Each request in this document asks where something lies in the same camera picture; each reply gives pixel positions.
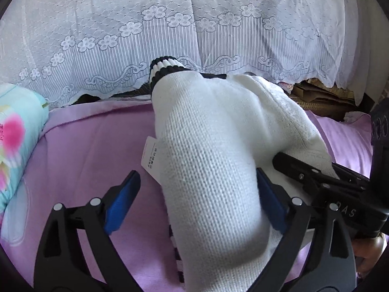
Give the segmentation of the person's right hand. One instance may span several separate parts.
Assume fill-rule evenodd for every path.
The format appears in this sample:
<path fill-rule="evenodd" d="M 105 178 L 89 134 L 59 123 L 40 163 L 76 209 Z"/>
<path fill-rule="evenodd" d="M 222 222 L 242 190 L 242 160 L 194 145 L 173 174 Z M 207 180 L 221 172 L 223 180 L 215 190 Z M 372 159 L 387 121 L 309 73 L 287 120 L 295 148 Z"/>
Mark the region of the person's right hand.
<path fill-rule="evenodd" d="M 383 233 L 371 239 L 354 239 L 352 241 L 354 255 L 362 258 L 361 263 L 356 267 L 357 275 L 363 278 L 369 274 L 378 262 L 382 253 L 387 247 L 387 240 Z"/>

